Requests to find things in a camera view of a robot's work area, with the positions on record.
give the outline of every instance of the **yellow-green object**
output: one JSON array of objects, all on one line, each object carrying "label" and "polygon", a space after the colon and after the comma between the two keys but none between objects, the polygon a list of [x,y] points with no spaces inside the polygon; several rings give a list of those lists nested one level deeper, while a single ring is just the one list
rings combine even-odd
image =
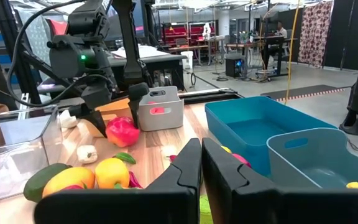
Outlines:
[{"label": "yellow-green object", "polygon": [[232,154],[231,150],[226,146],[221,146],[226,152]]},{"label": "yellow-green object", "polygon": [[200,224],[213,224],[211,209],[209,207],[208,197],[200,196]]},{"label": "yellow-green object", "polygon": [[358,189],[358,182],[350,182],[346,185],[349,189]]}]

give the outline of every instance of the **gray floor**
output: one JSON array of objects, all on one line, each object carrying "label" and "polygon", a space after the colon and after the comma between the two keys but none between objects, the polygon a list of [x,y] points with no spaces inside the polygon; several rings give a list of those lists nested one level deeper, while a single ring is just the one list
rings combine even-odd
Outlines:
[{"label": "gray floor", "polygon": [[[224,72],[224,65],[218,65],[216,70]],[[213,75],[213,72],[215,72],[214,65],[195,67],[194,73],[196,76],[206,80],[207,83],[197,79],[196,85],[190,88],[190,81],[188,79],[190,76],[187,77],[185,75],[186,89],[188,91],[197,91],[213,89],[215,88],[214,86],[219,88],[227,87],[238,91],[242,96],[257,96],[262,93],[286,90],[288,85],[288,77],[273,78],[271,82],[267,83],[244,82],[230,77],[228,81],[217,82],[214,78],[218,76]],[[322,70],[308,67],[307,65],[293,64],[290,89],[313,85],[329,85],[338,88],[349,87],[356,82],[356,78],[357,73],[355,72]],[[290,100],[288,106],[339,126],[347,114],[346,106],[349,94],[350,88],[346,88],[345,91],[338,93]],[[349,139],[358,147],[358,136],[349,136]]]}]

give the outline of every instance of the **light blue plastic bin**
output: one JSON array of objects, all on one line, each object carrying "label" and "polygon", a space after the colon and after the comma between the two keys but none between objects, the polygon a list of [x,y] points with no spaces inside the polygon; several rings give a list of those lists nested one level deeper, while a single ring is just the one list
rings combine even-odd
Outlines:
[{"label": "light blue plastic bin", "polygon": [[346,135],[338,129],[282,134],[271,137],[267,145],[270,178],[277,185],[344,189],[349,182],[358,182],[358,156],[347,149]]},{"label": "light blue plastic bin", "polygon": [[205,112],[208,128],[221,144],[264,176],[270,174],[268,138],[311,128],[335,128],[265,96],[207,103]]}]

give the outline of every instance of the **mannequin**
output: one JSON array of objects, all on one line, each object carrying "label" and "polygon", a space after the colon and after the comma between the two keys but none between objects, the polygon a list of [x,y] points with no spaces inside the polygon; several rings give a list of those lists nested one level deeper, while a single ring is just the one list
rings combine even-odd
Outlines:
[{"label": "mannequin", "polygon": [[206,22],[204,25],[204,31],[203,31],[203,37],[204,40],[208,40],[209,38],[211,38],[211,28],[209,27],[209,23]]}]

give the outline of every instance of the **floor tape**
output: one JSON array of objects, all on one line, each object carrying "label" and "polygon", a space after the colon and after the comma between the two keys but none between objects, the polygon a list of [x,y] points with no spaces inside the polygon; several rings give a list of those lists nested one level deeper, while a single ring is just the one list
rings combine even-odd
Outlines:
[{"label": "floor tape", "polygon": [[[321,92],[317,92],[317,93],[310,93],[310,94],[304,94],[304,95],[299,95],[299,96],[290,96],[290,97],[288,97],[288,100],[297,100],[297,99],[302,99],[302,98],[307,98],[307,97],[312,97],[312,96],[319,96],[319,95],[325,95],[325,94],[330,94],[330,93],[337,93],[337,92],[345,91],[345,90],[346,90],[345,88],[338,88],[338,89],[335,89],[335,90],[321,91]],[[283,101],[285,101],[285,98],[280,98],[280,99],[277,99],[276,101],[283,102]]]}]

